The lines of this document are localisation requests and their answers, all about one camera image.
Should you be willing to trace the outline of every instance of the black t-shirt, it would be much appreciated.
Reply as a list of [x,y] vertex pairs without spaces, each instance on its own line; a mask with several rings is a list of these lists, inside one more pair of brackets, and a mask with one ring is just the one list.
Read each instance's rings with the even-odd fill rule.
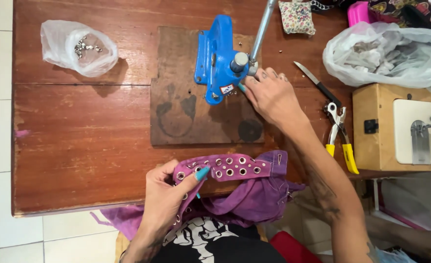
[[152,263],[285,263],[255,226],[243,228],[209,217],[194,218],[170,231]]

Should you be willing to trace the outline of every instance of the knife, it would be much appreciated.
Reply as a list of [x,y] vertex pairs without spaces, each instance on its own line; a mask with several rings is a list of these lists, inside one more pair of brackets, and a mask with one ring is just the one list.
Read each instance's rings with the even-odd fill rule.
[[315,78],[315,76],[313,76],[313,74],[306,69],[306,67],[304,67],[302,64],[294,61],[295,65],[297,65],[297,67],[299,67],[303,73],[305,73],[305,75],[307,75],[307,77],[313,81],[313,83],[315,83],[315,86],[319,89],[319,91],[321,91],[324,96],[326,96],[332,103],[336,104],[337,108],[341,108],[341,101],[338,100],[336,98],[336,96],[334,96],[324,85],[323,83],[321,83],[321,81],[319,81],[317,78]]

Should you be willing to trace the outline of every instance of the eyelet hole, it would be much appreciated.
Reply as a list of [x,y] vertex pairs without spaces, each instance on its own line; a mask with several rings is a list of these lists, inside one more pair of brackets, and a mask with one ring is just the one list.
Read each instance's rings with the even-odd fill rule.
[[184,172],[177,173],[177,179],[178,180],[183,180],[184,178],[185,178],[185,173]]

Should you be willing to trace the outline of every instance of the silver grommet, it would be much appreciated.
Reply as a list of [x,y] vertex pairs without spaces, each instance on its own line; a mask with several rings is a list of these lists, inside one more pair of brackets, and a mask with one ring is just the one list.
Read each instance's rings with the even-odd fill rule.
[[183,179],[184,179],[184,177],[185,177],[185,173],[184,173],[184,172],[179,172],[179,173],[177,173],[177,179],[178,179],[178,180],[183,180]]

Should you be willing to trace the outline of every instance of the woman's right hand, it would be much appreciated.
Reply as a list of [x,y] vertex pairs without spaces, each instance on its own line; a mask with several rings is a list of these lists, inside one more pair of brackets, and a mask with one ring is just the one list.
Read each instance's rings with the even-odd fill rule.
[[285,74],[277,73],[272,68],[260,68],[254,77],[245,79],[246,97],[253,103],[254,109],[266,121],[283,130],[287,123],[308,122],[300,108],[292,84]]

